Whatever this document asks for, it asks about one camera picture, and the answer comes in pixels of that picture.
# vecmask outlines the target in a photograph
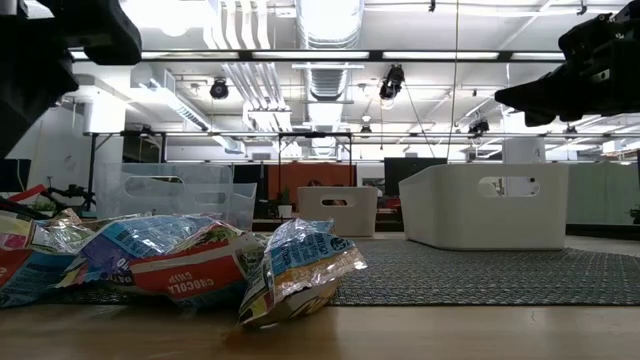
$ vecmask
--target table surface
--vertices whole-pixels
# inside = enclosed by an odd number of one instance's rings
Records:
[[[640,255],[634,241],[567,245]],[[3,360],[640,358],[635,307],[327,307],[258,331],[238,328],[226,310],[39,305],[0,314]]]

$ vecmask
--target orange wall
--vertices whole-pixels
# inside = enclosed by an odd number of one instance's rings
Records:
[[[307,186],[311,180],[317,180],[323,186],[349,183],[349,165],[337,164],[284,164],[282,166],[282,190],[278,189],[278,165],[269,166],[269,199],[277,199],[278,192],[289,187],[289,197],[298,202],[298,187]],[[355,166],[351,166],[352,181],[356,179]]]

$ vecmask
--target gray carpet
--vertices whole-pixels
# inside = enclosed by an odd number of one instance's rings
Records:
[[[640,258],[633,256],[356,243],[369,268],[345,277],[332,305],[640,305]]]

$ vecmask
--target ceiling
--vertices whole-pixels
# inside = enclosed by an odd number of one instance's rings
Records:
[[[151,16],[150,6],[168,1],[128,0],[123,4],[125,11],[140,28],[144,50],[207,49],[202,37],[202,27],[209,22],[204,15],[206,11],[203,10],[207,7],[206,1],[177,1],[167,11],[159,11],[158,6],[155,6],[154,16]],[[428,3],[429,1],[366,0],[359,47],[367,50],[452,51],[457,47],[462,50],[558,51],[559,36],[574,25],[596,16],[594,13],[578,16],[580,0],[552,1],[545,12],[568,14],[539,17],[511,15],[535,15],[531,12],[540,10],[541,6],[548,3],[547,0],[461,0],[461,15],[456,20],[455,0],[438,0],[433,13],[426,11]],[[589,0],[586,3],[591,12],[607,10],[615,13],[628,0]],[[268,9],[271,45],[276,49],[299,48],[296,19],[291,16],[295,15],[294,1],[271,0],[268,1]],[[240,16],[239,13],[238,37],[241,31]],[[172,22],[187,24],[185,26],[188,30],[182,36],[165,35],[163,24]],[[327,26],[331,26],[331,19],[327,19]],[[207,115],[218,128],[245,129],[241,121],[244,101],[230,81],[230,95],[227,99],[213,100],[209,95],[213,78],[226,76],[221,63],[170,62],[150,65],[154,73],[168,70],[176,76],[176,91]],[[307,121],[304,78],[302,71],[292,69],[291,65],[292,63],[276,63],[277,74],[286,103],[292,111],[292,124],[302,125]],[[351,71],[346,99],[348,104],[344,107],[342,121],[357,131],[363,123],[362,116],[368,115],[377,129],[390,132],[418,130],[416,115],[432,131],[446,132],[452,121],[456,124],[460,122],[463,127],[471,120],[465,118],[465,115],[480,104],[484,104],[477,109],[481,116],[489,120],[492,131],[499,131],[502,115],[499,104],[491,99],[493,92],[508,85],[537,79],[557,67],[553,64],[522,63],[509,66],[406,63],[403,64],[403,69],[408,86],[397,96],[393,108],[382,110],[377,92],[381,78],[386,75],[391,64],[362,65],[363,69]],[[136,94],[132,94],[132,98],[155,116],[130,114],[128,121],[147,122],[156,130],[175,131],[181,126],[181,119],[175,113],[167,111],[166,106],[145,101],[136,97]],[[637,120],[640,119],[633,116],[618,117],[611,120],[610,128],[621,121],[634,123]],[[601,127],[603,131],[609,129],[606,121],[600,125],[604,126]],[[561,131],[564,126],[555,123],[552,129]]]

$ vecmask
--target ceiling duct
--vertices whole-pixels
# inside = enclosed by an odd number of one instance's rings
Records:
[[[360,40],[364,0],[296,0],[298,36],[301,47],[313,50],[354,49]],[[305,70],[310,98],[326,104],[309,104],[309,120],[315,125],[333,125],[337,130],[342,116],[349,70]],[[326,140],[318,155],[329,155]]]

